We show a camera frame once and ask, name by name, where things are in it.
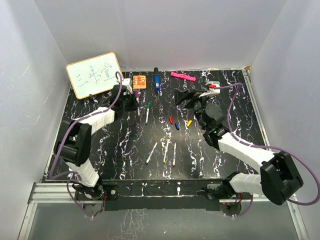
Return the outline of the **purple marker pen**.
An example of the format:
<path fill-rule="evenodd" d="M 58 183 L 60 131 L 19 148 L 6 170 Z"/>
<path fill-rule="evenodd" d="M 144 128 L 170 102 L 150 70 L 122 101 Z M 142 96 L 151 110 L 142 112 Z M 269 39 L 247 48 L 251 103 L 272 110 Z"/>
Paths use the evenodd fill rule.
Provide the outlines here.
<path fill-rule="evenodd" d="M 137 115 L 140 116 L 140 105 L 139 105 L 139 96 L 140 96 L 140 91 L 138 89 L 135 90 L 135 98 L 137 101 Z"/>

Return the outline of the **green marker pen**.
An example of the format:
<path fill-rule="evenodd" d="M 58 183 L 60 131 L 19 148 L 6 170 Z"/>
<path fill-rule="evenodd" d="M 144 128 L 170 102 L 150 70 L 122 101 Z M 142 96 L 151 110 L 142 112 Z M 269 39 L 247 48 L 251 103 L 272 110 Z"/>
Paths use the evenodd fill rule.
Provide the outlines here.
<path fill-rule="evenodd" d="M 148 103 L 147 103 L 147 108 L 146 108 L 145 125 L 147 125 L 147 124 L 148 124 L 150 108 L 151 108 L 151 103 L 150 103 L 150 102 L 148 102 Z"/>

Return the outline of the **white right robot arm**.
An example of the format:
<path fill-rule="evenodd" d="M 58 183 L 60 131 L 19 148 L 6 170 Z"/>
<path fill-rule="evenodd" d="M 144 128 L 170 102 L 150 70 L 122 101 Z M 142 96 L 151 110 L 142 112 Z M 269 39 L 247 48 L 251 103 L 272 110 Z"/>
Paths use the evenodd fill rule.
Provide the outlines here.
<path fill-rule="evenodd" d="M 220 186 L 211 190 L 211 194 L 225 195 L 230 199 L 240 193 L 259 194 L 276 205 L 282 205 L 304 185 L 292 157 L 284 151 L 275 153 L 234 137 L 224 124 L 225 116 L 221 107 L 208 103 L 209 98 L 219 93 L 220 86 L 216 84 L 209 85 L 206 91 L 174 90 L 175 105 L 186 102 L 184 107 L 193 110 L 209 146 L 234 156 L 257 172 L 234 172 Z"/>

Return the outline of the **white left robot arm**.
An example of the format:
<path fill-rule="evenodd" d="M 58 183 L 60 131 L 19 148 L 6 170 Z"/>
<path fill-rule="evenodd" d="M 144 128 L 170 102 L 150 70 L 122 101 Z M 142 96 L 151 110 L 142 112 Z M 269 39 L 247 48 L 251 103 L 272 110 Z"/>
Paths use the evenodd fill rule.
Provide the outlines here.
<path fill-rule="evenodd" d="M 72 187 L 87 198 L 103 195 L 102 180 L 89 157 L 92 135 L 118 120 L 123 112 L 138 109 L 138 102 L 129 83 L 114 85 L 111 96 L 97 110 L 73 121 L 63 121 L 54 146 L 54 162 L 62 159 L 77 178 Z"/>

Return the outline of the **yellow pen cap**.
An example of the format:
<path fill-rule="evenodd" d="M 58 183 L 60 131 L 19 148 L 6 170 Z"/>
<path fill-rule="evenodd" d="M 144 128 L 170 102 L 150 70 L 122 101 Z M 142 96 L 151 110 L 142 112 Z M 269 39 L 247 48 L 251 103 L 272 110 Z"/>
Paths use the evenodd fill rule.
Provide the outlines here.
<path fill-rule="evenodd" d="M 189 120 L 186 126 L 189 127 L 191 124 L 192 124 L 192 120 Z"/>

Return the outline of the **blue pen cap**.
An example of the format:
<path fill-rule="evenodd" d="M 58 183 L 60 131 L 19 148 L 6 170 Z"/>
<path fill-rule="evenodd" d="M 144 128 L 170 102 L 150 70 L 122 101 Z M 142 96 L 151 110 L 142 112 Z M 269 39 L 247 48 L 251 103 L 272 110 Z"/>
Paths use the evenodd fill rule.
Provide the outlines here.
<path fill-rule="evenodd" d="M 176 130 L 178 130 L 178 131 L 180 130 L 179 124 L 177 122 L 174 124 L 174 126 L 175 126 Z"/>

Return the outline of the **red marker pen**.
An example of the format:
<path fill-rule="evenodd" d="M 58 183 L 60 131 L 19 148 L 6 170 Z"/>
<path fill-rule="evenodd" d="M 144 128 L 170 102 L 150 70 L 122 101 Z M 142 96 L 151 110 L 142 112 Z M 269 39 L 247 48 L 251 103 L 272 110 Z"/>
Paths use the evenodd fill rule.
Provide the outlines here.
<path fill-rule="evenodd" d="M 174 143 L 173 147 L 173 158 L 172 158 L 172 167 L 174 168 L 176 165 L 176 149 L 177 149 L 177 143 Z"/>

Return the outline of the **yellow marker pen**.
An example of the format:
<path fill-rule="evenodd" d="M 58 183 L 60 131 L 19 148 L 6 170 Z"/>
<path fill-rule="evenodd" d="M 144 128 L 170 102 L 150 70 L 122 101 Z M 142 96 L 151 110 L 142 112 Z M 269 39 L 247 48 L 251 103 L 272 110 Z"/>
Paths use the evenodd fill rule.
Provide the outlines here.
<path fill-rule="evenodd" d="M 169 143 L 170 143 L 170 140 L 167 139 L 166 145 L 165 145 L 165 150 L 164 150 L 164 155 L 163 155 L 163 163 L 164 164 L 166 163 L 166 157 L 167 157 L 167 153 L 168 153 Z"/>

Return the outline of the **blue marker pen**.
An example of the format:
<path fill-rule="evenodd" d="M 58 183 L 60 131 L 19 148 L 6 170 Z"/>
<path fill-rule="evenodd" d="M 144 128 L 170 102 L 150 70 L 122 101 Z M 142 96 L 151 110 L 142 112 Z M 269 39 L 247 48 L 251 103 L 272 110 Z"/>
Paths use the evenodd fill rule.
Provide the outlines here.
<path fill-rule="evenodd" d="M 156 143 L 154 144 L 152 150 L 150 151 L 150 153 L 149 153 L 149 155 L 148 155 L 148 158 L 147 158 L 147 160 L 146 160 L 146 162 L 145 162 L 145 165 L 148 165 L 148 164 L 149 164 L 149 162 L 150 162 L 150 160 L 151 160 L 151 157 L 152 157 L 152 155 L 153 155 L 153 153 L 154 153 L 157 145 L 158 145 L 158 142 L 156 142 Z"/>

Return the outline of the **pink plastic clip bar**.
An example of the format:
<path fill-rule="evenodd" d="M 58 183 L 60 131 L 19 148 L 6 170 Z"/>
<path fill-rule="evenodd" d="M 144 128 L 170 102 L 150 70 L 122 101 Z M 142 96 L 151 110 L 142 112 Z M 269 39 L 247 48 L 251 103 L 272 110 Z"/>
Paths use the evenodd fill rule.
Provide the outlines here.
<path fill-rule="evenodd" d="M 174 71 L 172 71 L 170 73 L 170 76 L 178 78 L 178 79 L 187 80 L 187 81 L 190 81 L 190 82 L 195 82 L 196 81 L 196 78 L 194 76 L 189 76 L 187 74 L 177 73 L 177 72 L 174 72 Z"/>

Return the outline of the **small orange notebook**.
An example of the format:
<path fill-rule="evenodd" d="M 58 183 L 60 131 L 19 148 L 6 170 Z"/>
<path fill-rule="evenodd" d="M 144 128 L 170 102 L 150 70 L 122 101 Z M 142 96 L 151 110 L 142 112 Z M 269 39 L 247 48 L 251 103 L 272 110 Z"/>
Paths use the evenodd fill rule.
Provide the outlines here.
<path fill-rule="evenodd" d="M 147 88 L 147 80 L 145 75 L 134 75 L 132 79 L 132 87 L 134 90 Z"/>

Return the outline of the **blue stapler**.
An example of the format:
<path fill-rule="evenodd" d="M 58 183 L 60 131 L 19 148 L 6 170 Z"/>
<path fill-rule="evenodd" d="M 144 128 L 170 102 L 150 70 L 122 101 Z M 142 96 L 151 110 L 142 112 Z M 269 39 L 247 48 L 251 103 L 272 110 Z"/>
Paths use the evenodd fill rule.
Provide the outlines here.
<path fill-rule="evenodd" d="M 161 79 L 159 75 L 159 69 L 157 67 L 153 69 L 153 82 L 154 82 L 154 90 L 156 92 L 160 92 Z"/>

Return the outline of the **small yellow-framed whiteboard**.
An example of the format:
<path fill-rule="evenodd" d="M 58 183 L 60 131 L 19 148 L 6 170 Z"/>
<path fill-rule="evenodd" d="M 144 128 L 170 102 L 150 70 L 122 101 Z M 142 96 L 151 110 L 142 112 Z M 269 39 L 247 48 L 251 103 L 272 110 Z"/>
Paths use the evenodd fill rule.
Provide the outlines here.
<path fill-rule="evenodd" d="M 122 73 L 114 52 L 70 63 L 65 69 L 79 100 L 111 90 L 118 84 L 116 73 Z"/>

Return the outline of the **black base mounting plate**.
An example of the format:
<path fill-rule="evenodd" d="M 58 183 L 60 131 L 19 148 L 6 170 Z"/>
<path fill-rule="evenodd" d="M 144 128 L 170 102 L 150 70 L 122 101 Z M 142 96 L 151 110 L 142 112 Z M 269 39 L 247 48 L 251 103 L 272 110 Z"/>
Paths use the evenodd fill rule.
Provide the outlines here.
<path fill-rule="evenodd" d="M 223 204 L 241 204 L 250 199 L 248 193 L 231 196 L 223 192 L 221 179 L 169 180 L 103 180 L 103 195 L 91 199 L 75 190 L 79 201 L 98 202 L 105 211 L 131 209 L 177 210 L 205 209 L 220 211 Z"/>

